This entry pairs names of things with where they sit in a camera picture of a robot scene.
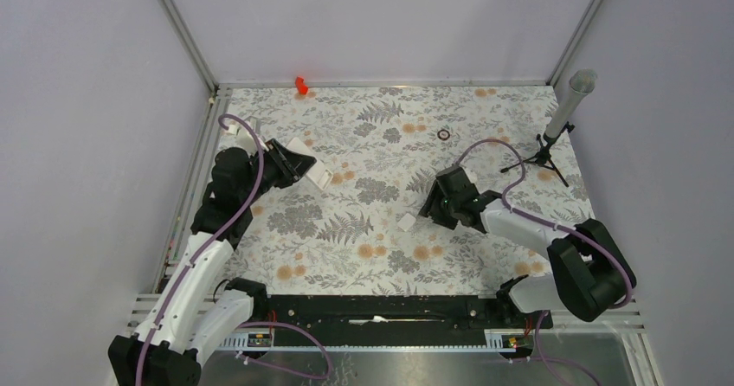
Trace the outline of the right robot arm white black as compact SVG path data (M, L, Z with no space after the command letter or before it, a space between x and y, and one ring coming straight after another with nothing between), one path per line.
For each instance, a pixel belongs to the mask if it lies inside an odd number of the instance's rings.
M603 223L566 225L515 208L505 193L479 192L459 165L435 176L419 214L444 228L462 225L505 238L550 263L550 274L517 277L498 290L496 313L504 325L517 327L531 312L560 307L591 322L626 305L636 288L634 272Z

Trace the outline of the white remote control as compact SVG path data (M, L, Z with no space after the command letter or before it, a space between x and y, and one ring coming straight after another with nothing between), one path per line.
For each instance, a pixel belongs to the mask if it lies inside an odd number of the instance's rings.
M299 138L292 138L286 145L286 148L291 152L306 157L306 171L304 176L320 191L326 191L332 183L333 172L327 168L325 162Z

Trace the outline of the white battery cover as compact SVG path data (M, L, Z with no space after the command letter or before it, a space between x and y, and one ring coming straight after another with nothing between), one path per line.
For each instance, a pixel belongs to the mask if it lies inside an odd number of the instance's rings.
M415 216L413 216L413 215L411 215L411 214L405 214L405 215L404 215L404 216L403 216L403 217L402 217L402 218L401 218L401 219L400 219L400 220L399 220L399 221L397 222L397 227L398 227L398 228L399 228L400 230L404 231L404 232L408 232L408 231L410 231L410 230L411 230L411 229L412 229L412 228L413 228L413 227L415 226L415 223L416 223L416 218L415 218Z

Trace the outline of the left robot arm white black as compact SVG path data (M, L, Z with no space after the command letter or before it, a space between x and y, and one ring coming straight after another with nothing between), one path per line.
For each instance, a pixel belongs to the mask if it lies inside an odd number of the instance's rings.
M200 306L222 267L253 220L251 205L271 189L285 189L306 176L318 160L276 139L220 151L186 248L171 280L148 316L128 337L108 348L119 385L196 385L220 343L244 323L257 326L268 315L263 284L233 280L222 303L203 317Z

